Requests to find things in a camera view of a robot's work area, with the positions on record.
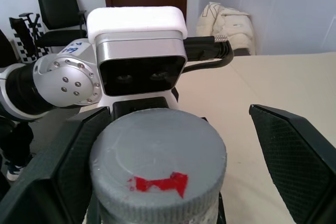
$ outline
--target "black and white checkerboard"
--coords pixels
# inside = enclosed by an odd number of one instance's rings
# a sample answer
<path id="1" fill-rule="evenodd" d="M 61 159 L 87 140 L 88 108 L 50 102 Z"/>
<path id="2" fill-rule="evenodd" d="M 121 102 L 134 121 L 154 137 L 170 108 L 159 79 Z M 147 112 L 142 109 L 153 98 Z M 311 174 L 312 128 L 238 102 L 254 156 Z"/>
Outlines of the black and white checkerboard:
<path id="1" fill-rule="evenodd" d="M 28 23 L 27 20 L 26 20 L 26 26 L 29 28 L 30 36 L 33 38 L 33 29 L 32 29 L 31 25 Z M 44 30 L 44 27 L 42 26 L 41 23 L 37 23 L 36 29 L 37 29 L 37 34 L 39 36 L 44 35 L 45 30 Z M 16 49 L 17 49 L 19 55 L 20 55 L 22 63 L 28 64 L 28 63 L 35 62 L 37 60 L 37 57 L 36 56 L 35 57 L 34 56 L 33 57 L 27 57 L 27 51 L 24 49 L 22 41 L 20 40 L 16 31 L 15 30 L 13 30 L 13 31 L 14 31 L 14 37 L 15 37 L 14 38 L 15 46 L 16 46 Z M 47 55 L 50 52 L 51 52 L 51 48 L 49 48 L 49 47 L 38 48 L 39 57 Z"/>

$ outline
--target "camera lens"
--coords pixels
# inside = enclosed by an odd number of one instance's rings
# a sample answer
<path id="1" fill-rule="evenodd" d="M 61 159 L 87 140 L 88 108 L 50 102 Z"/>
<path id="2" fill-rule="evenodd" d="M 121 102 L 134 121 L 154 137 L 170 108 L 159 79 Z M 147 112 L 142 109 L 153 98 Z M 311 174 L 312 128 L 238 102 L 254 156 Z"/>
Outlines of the camera lens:
<path id="1" fill-rule="evenodd" d="M 168 78 L 169 74 L 167 72 L 159 72 L 159 73 L 154 73 L 150 77 L 152 81 L 163 81 Z"/>
<path id="2" fill-rule="evenodd" d="M 119 83 L 131 83 L 133 81 L 133 77 L 129 74 L 125 74 L 123 76 L 118 76 L 117 77 L 117 82 Z"/>

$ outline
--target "white jacket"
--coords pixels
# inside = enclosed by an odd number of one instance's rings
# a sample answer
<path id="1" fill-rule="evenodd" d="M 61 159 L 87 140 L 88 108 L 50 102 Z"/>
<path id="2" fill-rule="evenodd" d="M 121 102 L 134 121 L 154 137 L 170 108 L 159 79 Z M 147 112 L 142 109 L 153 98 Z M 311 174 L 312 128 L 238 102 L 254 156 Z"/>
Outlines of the white jacket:
<path id="1" fill-rule="evenodd" d="M 249 16 L 248 13 L 210 2 L 198 20 L 196 35 L 226 35 L 233 50 L 247 48 L 251 55 L 255 55 L 254 30 Z"/>

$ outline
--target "red tape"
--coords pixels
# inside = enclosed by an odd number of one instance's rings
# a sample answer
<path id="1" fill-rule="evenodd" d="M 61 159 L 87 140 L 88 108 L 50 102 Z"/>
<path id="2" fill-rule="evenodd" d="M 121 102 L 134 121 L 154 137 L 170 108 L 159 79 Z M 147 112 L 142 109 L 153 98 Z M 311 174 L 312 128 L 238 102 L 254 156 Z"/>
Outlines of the red tape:
<path id="1" fill-rule="evenodd" d="M 148 191 L 152 186 L 158 187 L 161 191 L 176 190 L 181 198 L 184 197 L 184 192 L 187 188 L 188 175 L 182 173 L 172 173 L 170 178 L 157 179 L 157 180 L 147 180 L 140 177 L 134 177 L 135 188 L 137 191 Z"/>

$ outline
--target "white table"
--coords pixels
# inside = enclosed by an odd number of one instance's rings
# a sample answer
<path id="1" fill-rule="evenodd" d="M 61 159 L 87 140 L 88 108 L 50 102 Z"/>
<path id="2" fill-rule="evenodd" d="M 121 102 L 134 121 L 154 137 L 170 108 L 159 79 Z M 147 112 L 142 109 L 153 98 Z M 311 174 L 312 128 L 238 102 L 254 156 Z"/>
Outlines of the white table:
<path id="1" fill-rule="evenodd" d="M 293 223 L 268 173 L 249 106 L 306 117 L 336 146 L 335 67 L 336 53 L 236 57 L 230 66 L 179 80 L 181 109 L 207 117 L 226 144 L 222 193 L 228 224 Z"/>

